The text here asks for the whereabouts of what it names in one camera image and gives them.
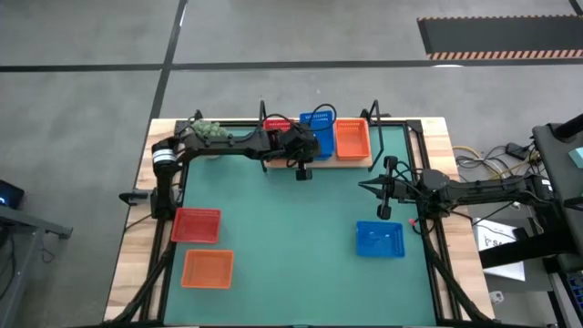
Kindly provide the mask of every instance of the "electronic device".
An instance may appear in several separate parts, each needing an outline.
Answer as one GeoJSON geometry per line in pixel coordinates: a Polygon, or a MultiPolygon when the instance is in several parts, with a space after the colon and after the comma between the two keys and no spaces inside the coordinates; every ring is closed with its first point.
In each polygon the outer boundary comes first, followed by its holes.
{"type": "Polygon", "coordinates": [[[0,180],[0,206],[17,210],[24,196],[24,190],[4,180],[0,180]]]}

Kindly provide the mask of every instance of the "orange basket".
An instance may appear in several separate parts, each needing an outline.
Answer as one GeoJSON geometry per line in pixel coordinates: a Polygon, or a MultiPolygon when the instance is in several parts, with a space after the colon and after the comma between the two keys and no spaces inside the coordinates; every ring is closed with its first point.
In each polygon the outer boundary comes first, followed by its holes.
{"type": "Polygon", "coordinates": [[[183,288],[229,289],[233,251],[188,250],[182,272],[183,288]]]}
{"type": "Polygon", "coordinates": [[[338,159],[355,160],[371,156],[371,139],[364,118],[337,119],[334,126],[338,159]]]}

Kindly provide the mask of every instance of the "blue basket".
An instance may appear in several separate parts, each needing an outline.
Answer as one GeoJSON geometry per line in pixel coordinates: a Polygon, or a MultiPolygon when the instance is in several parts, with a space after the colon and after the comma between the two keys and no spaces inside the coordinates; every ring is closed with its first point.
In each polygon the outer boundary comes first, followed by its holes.
{"type": "MultiPolygon", "coordinates": [[[[301,113],[300,114],[300,123],[308,123],[310,118],[312,117],[312,113],[301,113]]],[[[322,110],[317,111],[314,114],[312,122],[310,122],[310,128],[318,129],[318,128],[326,128],[330,126],[333,120],[333,112],[331,110],[322,110]]],[[[334,130],[333,127],[315,131],[314,134],[320,142],[320,156],[315,158],[318,160],[326,160],[329,159],[332,154],[334,153],[334,130]]]]}
{"type": "Polygon", "coordinates": [[[396,222],[356,222],[356,253],[366,257],[403,258],[403,225],[396,222]]]}

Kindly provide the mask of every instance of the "green object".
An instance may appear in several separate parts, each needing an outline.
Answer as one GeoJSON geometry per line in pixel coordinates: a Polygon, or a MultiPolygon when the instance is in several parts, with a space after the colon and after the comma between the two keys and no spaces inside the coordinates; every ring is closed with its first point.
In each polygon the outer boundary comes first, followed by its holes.
{"type": "Polygon", "coordinates": [[[199,119],[194,121],[191,126],[202,137],[227,137],[230,134],[227,129],[221,128],[218,122],[199,119]]]}
{"type": "MultiPolygon", "coordinates": [[[[383,130],[384,155],[407,161],[403,128],[383,130]]],[[[373,128],[373,154],[376,136],[373,128]]],[[[294,169],[265,174],[243,156],[193,160],[183,205],[221,209],[220,240],[177,245],[164,323],[434,326],[423,242],[408,222],[417,217],[414,205],[391,203],[406,257],[356,255],[356,222],[378,220],[379,204],[357,183],[383,172],[380,160],[373,172],[315,169],[313,180],[296,181],[294,169]],[[188,249],[234,250],[230,289],[182,288],[188,249]]]]}

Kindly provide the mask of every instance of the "wooden board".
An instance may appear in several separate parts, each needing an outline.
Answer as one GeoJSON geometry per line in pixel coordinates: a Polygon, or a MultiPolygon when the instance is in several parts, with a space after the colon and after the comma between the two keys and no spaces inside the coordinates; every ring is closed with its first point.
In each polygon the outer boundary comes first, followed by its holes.
{"type": "MultiPolygon", "coordinates": [[[[432,169],[439,169],[450,178],[459,180],[457,167],[455,165],[454,152],[451,141],[447,133],[447,126],[444,118],[383,118],[383,120],[404,120],[420,119],[423,123],[425,146],[429,155],[429,162],[432,169]]],[[[153,119],[150,123],[148,137],[142,160],[139,166],[138,180],[136,188],[151,190],[156,187],[156,178],[152,170],[151,146],[163,138],[170,137],[174,131],[176,119],[153,119]]],[[[414,146],[415,163],[421,163],[416,142],[414,146]]],[[[457,208],[457,211],[466,212],[464,208],[457,208]]],[[[139,220],[149,213],[149,206],[140,205],[129,211],[128,224],[139,220]]],[[[454,276],[459,281],[469,298],[485,315],[494,318],[494,311],[488,296],[486,279],[482,272],[482,264],[478,256],[474,233],[468,219],[452,215],[445,220],[444,230],[450,261],[452,263],[454,276]]],[[[104,320],[115,318],[131,298],[136,294],[139,286],[146,278],[148,270],[149,254],[154,238],[156,222],[145,220],[129,230],[122,241],[118,257],[118,265],[114,274],[111,291],[107,301],[107,308],[104,320]]],[[[165,229],[166,245],[169,236],[170,224],[167,223],[165,229]]],[[[157,282],[155,295],[159,294],[161,278],[157,282]]],[[[445,318],[451,318],[449,308],[448,293],[445,283],[438,279],[440,295],[444,307],[445,318]]],[[[158,297],[153,297],[150,308],[150,316],[155,317],[158,309],[158,297]]]]}

